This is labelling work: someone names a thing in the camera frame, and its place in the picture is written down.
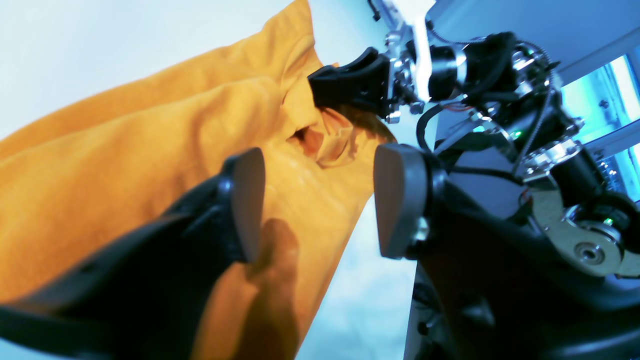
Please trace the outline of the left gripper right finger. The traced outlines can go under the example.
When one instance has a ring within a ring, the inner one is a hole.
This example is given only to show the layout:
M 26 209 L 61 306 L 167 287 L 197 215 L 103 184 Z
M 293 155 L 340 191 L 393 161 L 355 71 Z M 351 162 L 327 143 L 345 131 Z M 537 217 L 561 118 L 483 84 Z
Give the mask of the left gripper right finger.
M 484 210 L 430 151 L 375 151 L 382 256 L 416 260 L 433 360 L 637 360 L 639 210 L 579 144 L 526 158 L 530 214 Z

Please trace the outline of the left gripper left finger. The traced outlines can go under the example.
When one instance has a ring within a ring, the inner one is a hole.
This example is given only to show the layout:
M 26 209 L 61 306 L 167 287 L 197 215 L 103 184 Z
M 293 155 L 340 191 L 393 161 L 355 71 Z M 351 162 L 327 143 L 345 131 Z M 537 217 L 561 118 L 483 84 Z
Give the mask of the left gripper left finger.
M 187 360 L 218 279 L 258 257 L 265 156 L 254 147 L 32 294 L 1 305 L 1 337 L 80 360 Z

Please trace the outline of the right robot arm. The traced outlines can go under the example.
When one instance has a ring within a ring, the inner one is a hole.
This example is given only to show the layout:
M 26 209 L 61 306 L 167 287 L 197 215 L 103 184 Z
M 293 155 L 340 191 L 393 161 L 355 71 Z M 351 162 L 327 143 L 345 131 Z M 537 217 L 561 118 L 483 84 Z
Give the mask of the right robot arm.
M 419 114 L 418 147 L 378 146 L 375 205 L 382 255 L 405 257 L 435 231 L 448 174 L 481 174 L 526 187 L 529 214 L 563 260 L 590 276 L 639 277 L 639 210 L 608 190 L 576 139 L 544 48 L 499 32 L 467 41 L 439 35 L 429 16 L 344 66 L 308 76 L 314 103 L 352 106 L 397 123 Z

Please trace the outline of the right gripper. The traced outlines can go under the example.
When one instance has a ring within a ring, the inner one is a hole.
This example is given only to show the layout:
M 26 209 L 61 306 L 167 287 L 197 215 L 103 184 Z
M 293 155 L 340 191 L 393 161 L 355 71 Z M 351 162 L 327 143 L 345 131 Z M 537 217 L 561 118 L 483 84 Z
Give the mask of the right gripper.
M 402 106 L 415 115 L 425 111 L 426 103 L 448 105 L 461 98 L 468 73 L 466 45 L 431 45 L 434 31 L 427 23 L 414 27 L 392 14 L 384 54 L 368 47 L 348 64 L 323 66 L 307 77 L 314 105 L 353 107 L 393 125 L 400 121 Z

